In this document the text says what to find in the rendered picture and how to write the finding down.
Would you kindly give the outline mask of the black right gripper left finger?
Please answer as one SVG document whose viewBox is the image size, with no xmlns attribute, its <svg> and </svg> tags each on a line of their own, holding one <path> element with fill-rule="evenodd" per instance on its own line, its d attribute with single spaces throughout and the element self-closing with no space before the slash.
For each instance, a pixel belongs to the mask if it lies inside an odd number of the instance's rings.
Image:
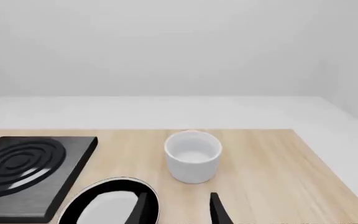
<svg viewBox="0 0 358 224">
<path fill-rule="evenodd" d="M 141 193 L 125 224 L 145 224 L 147 221 L 147 193 Z"/>
</svg>

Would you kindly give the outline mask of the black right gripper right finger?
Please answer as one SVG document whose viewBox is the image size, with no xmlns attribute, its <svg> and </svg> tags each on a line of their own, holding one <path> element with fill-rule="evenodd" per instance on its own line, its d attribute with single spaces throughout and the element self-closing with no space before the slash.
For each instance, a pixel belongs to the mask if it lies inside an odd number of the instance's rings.
<svg viewBox="0 0 358 224">
<path fill-rule="evenodd" d="M 211 224 L 234 224 L 216 192 L 210 194 L 210 216 Z"/>
</svg>

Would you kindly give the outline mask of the black frying pan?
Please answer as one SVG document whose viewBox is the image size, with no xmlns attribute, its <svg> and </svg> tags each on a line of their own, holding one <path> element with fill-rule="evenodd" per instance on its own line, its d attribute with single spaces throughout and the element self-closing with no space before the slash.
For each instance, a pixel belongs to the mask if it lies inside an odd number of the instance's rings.
<svg viewBox="0 0 358 224">
<path fill-rule="evenodd" d="M 83 189 L 64 208 L 58 224 L 125 224 L 141 193 L 147 193 L 147 221 L 158 224 L 160 205 L 156 191 L 132 177 L 100 180 Z"/>
</svg>

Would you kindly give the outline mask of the white mug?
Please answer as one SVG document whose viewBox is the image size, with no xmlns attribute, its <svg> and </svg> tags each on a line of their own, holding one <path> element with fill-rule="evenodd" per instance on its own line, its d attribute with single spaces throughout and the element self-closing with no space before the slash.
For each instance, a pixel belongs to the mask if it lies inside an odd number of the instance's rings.
<svg viewBox="0 0 358 224">
<path fill-rule="evenodd" d="M 186 184 L 201 184 L 216 175 L 223 146 L 210 133 L 187 130 L 171 134 L 165 140 L 164 153 L 172 177 Z"/>
</svg>

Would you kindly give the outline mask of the flat black stove plate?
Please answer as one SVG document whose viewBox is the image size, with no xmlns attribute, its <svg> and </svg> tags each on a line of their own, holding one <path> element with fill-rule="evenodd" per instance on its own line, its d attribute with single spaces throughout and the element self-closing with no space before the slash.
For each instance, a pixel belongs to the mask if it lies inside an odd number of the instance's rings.
<svg viewBox="0 0 358 224">
<path fill-rule="evenodd" d="M 0 223 L 48 223 L 98 145 L 95 136 L 0 137 Z"/>
</svg>

